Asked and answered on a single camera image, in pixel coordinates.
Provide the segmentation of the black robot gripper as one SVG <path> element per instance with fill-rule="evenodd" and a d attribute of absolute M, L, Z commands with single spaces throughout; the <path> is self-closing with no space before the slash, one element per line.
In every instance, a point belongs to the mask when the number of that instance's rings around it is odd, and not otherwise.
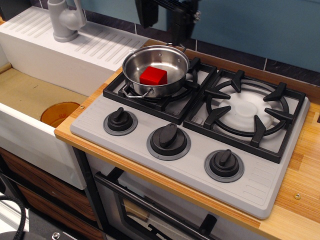
<path fill-rule="evenodd" d="M 171 43 L 178 46 L 190 39 L 201 19 L 198 0 L 135 0 L 140 25 L 152 27 L 158 22 L 159 6 L 172 12 Z"/>

